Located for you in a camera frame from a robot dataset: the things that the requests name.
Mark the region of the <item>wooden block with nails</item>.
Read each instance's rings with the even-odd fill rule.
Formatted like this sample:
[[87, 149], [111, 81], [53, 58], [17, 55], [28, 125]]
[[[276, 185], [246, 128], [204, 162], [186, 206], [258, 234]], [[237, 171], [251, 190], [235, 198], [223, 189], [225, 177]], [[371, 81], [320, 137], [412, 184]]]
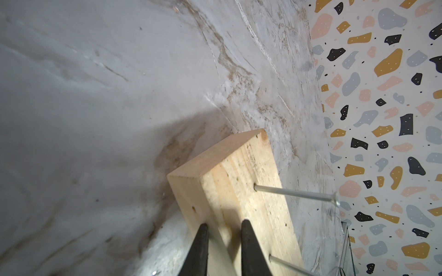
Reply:
[[265, 257], [304, 266], [286, 198], [254, 189], [282, 185], [265, 130], [230, 135], [167, 179], [191, 234], [208, 225], [209, 275], [241, 274], [244, 220], [251, 222]]

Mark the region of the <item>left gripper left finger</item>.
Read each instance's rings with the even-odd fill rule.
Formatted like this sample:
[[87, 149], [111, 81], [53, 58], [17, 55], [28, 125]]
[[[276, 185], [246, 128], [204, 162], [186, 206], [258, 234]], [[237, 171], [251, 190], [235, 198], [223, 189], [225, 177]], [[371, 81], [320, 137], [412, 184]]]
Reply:
[[206, 276], [208, 273], [209, 229], [200, 225], [178, 276]]

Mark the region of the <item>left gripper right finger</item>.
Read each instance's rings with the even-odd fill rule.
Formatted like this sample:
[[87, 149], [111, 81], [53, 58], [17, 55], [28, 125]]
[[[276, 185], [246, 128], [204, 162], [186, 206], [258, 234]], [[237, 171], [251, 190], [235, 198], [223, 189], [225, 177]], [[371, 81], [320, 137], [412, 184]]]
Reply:
[[241, 224], [241, 273], [242, 276], [272, 276], [252, 224], [247, 219]]

